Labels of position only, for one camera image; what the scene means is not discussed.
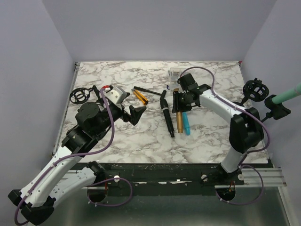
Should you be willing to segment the blue toy microphone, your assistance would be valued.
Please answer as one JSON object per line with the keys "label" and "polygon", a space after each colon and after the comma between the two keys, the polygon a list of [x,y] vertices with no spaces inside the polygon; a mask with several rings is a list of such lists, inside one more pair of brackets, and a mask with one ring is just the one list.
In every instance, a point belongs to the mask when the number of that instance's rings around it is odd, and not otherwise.
{"label": "blue toy microphone", "polygon": [[184,130],[185,130],[185,134],[187,136],[189,136],[190,135],[190,124],[189,124],[187,113],[183,112],[182,116],[183,116],[183,126],[184,126]]}

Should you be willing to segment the clear plastic screw box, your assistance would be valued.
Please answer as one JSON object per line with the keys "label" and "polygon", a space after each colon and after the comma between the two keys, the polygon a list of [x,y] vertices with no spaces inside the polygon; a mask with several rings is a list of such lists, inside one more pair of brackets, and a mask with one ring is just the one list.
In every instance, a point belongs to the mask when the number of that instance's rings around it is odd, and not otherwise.
{"label": "clear plastic screw box", "polygon": [[176,82],[184,70],[185,68],[179,68],[179,67],[169,68],[168,70],[169,81]]}

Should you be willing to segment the black tripod shock-mount stand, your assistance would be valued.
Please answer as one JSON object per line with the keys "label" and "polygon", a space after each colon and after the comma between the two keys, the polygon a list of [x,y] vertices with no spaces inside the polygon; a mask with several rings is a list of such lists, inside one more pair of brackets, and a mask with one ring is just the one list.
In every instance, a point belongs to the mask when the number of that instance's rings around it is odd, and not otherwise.
{"label": "black tripod shock-mount stand", "polygon": [[91,88],[81,87],[74,89],[69,95],[69,101],[75,105],[82,105],[90,99],[92,92],[94,92],[97,97],[95,103],[103,106],[104,101],[101,98],[100,90],[95,85],[93,85]]}

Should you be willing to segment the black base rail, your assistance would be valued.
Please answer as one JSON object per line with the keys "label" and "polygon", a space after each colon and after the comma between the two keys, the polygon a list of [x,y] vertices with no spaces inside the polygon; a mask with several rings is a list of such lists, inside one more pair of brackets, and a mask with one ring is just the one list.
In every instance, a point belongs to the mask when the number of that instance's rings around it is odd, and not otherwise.
{"label": "black base rail", "polygon": [[77,163],[51,190],[59,200],[87,188],[92,196],[213,196],[245,186],[242,170],[222,172],[219,164]]}

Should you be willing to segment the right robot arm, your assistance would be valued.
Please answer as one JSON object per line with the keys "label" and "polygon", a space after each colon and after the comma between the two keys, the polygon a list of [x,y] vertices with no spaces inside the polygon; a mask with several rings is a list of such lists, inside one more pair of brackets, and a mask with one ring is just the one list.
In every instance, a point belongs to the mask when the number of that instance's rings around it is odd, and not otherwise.
{"label": "right robot arm", "polygon": [[230,150],[220,163],[222,170],[216,173],[219,183],[228,184],[233,180],[233,172],[238,169],[247,151],[264,138],[258,111],[253,107],[247,109],[228,101],[214,93],[209,85],[198,85],[190,73],[180,77],[177,83],[181,91],[173,92],[173,113],[191,111],[192,105],[202,106],[230,125]]}

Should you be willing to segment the black clip stand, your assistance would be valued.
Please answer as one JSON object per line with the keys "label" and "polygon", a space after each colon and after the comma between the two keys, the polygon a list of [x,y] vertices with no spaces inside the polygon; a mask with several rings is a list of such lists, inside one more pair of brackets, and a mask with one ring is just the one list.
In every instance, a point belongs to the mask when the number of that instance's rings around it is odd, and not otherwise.
{"label": "black clip stand", "polygon": [[270,109],[270,112],[266,113],[266,116],[261,119],[261,122],[265,122],[267,119],[273,118],[274,120],[279,120],[291,113],[291,110],[284,107],[283,104],[275,104],[272,98],[276,95],[270,95],[264,101],[265,106]]}

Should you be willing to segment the gold microphone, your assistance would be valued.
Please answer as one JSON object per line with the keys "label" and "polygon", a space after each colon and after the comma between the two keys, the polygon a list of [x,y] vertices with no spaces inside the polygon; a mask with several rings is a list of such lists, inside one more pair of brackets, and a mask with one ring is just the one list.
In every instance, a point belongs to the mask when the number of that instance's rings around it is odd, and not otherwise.
{"label": "gold microphone", "polygon": [[178,111],[175,114],[176,114],[177,131],[178,131],[178,133],[183,133],[182,111]]}

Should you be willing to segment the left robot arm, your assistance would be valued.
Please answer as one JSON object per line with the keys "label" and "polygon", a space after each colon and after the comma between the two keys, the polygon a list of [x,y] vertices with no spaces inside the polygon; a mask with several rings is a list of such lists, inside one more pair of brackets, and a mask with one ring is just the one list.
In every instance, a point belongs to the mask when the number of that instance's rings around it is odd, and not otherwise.
{"label": "left robot arm", "polygon": [[114,122],[122,119],[136,125],[146,110],[145,106],[129,107],[127,113],[122,101],[129,93],[114,87],[112,90],[100,91],[100,105],[96,102],[85,102],[76,114],[77,125],[69,130],[45,168],[22,189],[12,190],[8,198],[17,206],[15,224],[18,213],[27,223],[38,226],[45,222],[54,209],[75,191],[89,185],[99,186],[104,182],[105,172],[97,162],[89,163],[79,174],[62,180],[63,176],[84,156],[92,155],[91,150],[111,129],[115,133]]}

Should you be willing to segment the green microphone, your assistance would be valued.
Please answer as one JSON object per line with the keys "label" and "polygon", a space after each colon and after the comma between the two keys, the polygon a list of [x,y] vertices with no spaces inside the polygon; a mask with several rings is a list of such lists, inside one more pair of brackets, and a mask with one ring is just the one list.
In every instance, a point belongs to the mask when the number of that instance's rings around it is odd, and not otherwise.
{"label": "green microphone", "polygon": [[285,101],[288,101],[290,99],[293,99],[297,96],[301,95],[301,83],[297,84],[294,88],[291,88],[275,97],[273,97],[271,100],[274,104],[281,104]]}

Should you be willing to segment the black round-base shock-mount stand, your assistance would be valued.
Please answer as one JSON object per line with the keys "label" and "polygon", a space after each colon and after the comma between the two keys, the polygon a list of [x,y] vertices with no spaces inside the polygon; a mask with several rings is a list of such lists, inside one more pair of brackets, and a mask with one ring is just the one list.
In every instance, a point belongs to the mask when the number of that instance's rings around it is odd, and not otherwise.
{"label": "black round-base shock-mount stand", "polygon": [[255,102],[261,102],[265,100],[269,95],[269,89],[262,83],[262,80],[255,78],[254,80],[248,80],[243,86],[243,99],[238,102],[238,105],[242,106],[247,100]]}

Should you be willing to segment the yellow utility knife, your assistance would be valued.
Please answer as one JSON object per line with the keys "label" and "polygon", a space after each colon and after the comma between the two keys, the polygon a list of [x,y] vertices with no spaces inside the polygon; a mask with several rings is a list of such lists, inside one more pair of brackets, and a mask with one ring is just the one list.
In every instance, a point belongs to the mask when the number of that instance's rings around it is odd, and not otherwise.
{"label": "yellow utility knife", "polygon": [[148,99],[144,95],[142,95],[138,90],[132,89],[132,92],[140,101],[142,101],[143,105],[148,104]]}

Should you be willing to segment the black microphone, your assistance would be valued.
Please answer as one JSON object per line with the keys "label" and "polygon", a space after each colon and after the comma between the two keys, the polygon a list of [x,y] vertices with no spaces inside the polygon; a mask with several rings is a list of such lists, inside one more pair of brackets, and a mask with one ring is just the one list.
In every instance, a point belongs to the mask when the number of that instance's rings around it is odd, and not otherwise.
{"label": "black microphone", "polygon": [[168,103],[162,97],[160,98],[160,107],[162,109],[162,112],[163,112],[163,115],[164,115],[164,118],[165,118],[167,130],[168,130],[170,136],[174,137],[174,127],[173,127],[173,123],[172,123],[172,120],[171,120]]}

